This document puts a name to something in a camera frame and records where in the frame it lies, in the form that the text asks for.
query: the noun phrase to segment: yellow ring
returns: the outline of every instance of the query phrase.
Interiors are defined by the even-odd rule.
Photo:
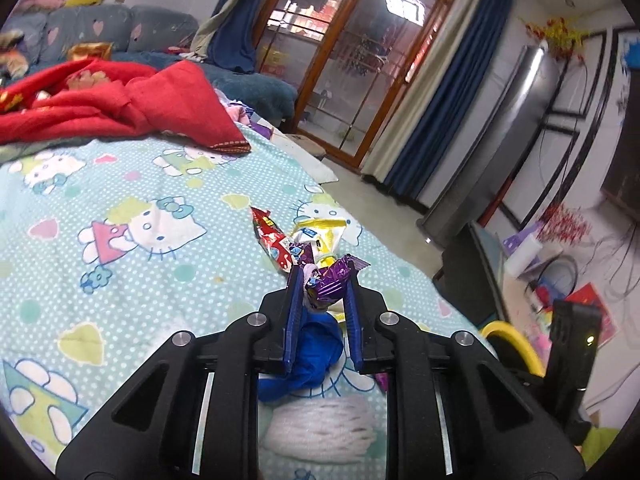
[[[480,333],[484,338],[496,336],[509,342],[511,346],[516,349],[516,352],[520,354],[520,357],[522,357],[529,373],[540,377],[545,376],[545,367],[542,365],[542,361],[540,357],[538,357],[538,354],[536,354],[533,346],[531,346],[531,343],[509,323],[492,321],[486,325]]]

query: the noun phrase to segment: beige curtain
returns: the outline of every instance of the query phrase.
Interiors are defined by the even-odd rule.
[[[382,182],[414,132],[460,46],[479,0],[455,0],[414,82],[383,130],[363,168]]]
[[[206,22],[204,22],[198,31],[196,32],[193,41],[191,41],[191,51],[199,54],[200,56],[207,55],[207,47],[213,35],[218,30],[218,27],[222,24],[228,13],[236,6],[238,0],[227,0],[220,9],[220,12],[215,16],[211,16]]]

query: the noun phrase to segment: green cloth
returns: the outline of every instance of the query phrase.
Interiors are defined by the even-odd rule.
[[[600,459],[616,439],[618,433],[620,433],[620,430],[615,430],[614,428],[591,428],[580,452],[587,469]]]

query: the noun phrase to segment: white cylinder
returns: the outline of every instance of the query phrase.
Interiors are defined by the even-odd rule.
[[[533,258],[538,256],[540,249],[542,249],[542,243],[536,238],[536,234],[529,234],[504,263],[504,272],[517,278],[529,267]]]

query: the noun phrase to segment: curtain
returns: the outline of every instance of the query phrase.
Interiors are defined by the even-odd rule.
[[[252,30],[262,0],[219,0],[213,15],[196,32],[191,50],[207,63],[251,74],[255,71]]]
[[[462,41],[480,0],[455,0],[398,110],[383,130],[362,173],[382,182],[415,130]]]
[[[494,56],[513,0],[480,0],[428,108],[384,184],[417,199],[455,136]]]

